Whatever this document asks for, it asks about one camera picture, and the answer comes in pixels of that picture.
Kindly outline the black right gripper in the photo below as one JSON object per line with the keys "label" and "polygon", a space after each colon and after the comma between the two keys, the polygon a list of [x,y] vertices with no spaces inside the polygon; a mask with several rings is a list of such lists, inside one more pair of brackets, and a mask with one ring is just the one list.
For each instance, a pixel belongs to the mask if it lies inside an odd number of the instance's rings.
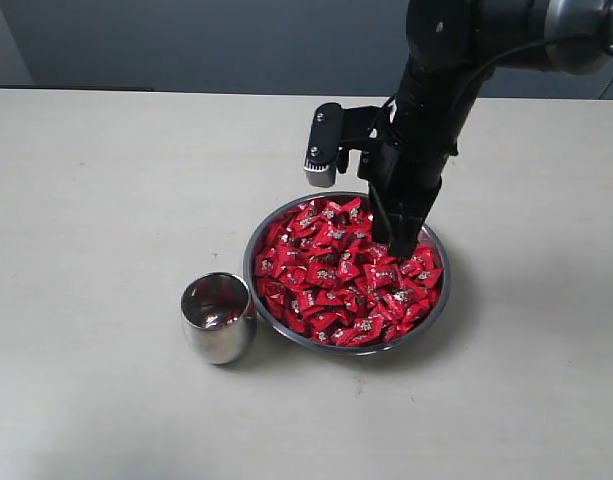
{"label": "black right gripper", "polygon": [[476,68],[425,69],[407,61],[394,113],[379,122],[381,146],[362,169],[370,186],[372,240],[392,256],[412,256],[435,201],[448,156],[472,109],[481,82]]}

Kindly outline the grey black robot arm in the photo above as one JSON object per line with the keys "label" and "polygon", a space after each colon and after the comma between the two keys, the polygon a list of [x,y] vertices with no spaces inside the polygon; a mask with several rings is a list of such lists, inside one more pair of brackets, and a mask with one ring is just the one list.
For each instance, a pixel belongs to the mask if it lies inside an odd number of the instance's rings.
{"label": "grey black robot arm", "polygon": [[408,59],[372,128],[381,142],[363,173],[372,238],[408,258],[442,171],[485,81],[498,67],[570,75],[613,59],[613,1],[411,1]]}

